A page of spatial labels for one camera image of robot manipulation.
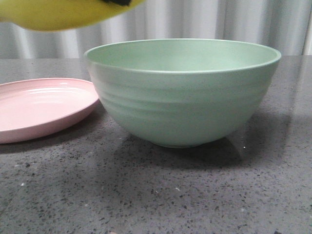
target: plate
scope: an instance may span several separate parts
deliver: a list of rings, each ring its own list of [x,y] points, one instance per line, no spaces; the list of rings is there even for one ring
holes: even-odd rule
[[[35,139],[68,128],[96,107],[93,83],[40,78],[0,84],[0,143]]]

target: white curtain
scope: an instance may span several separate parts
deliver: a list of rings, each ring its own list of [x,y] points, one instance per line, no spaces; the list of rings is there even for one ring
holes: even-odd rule
[[[80,58],[112,42],[230,39],[264,44],[283,55],[312,55],[312,0],[146,0],[98,24],[34,32],[0,23],[0,59]]]

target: yellow blurry object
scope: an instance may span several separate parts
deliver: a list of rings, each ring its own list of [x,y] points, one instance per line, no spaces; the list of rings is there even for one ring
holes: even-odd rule
[[[103,0],[0,0],[0,21],[23,28],[57,31],[78,28],[128,11],[144,0],[121,6]]]

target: gray speckled countertop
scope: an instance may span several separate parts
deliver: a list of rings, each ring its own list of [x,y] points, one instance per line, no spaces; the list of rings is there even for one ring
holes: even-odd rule
[[[0,145],[0,233],[312,234],[311,74],[312,57],[283,57],[253,117],[195,148],[136,138],[101,105]],[[43,77],[89,79],[79,59],[0,60],[0,83]]]

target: mint green bowl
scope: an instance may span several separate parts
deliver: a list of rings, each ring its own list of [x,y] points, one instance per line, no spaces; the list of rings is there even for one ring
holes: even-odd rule
[[[212,39],[139,40],[85,53],[99,99],[131,134],[183,148],[225,137],[258,108],[281,58]]]

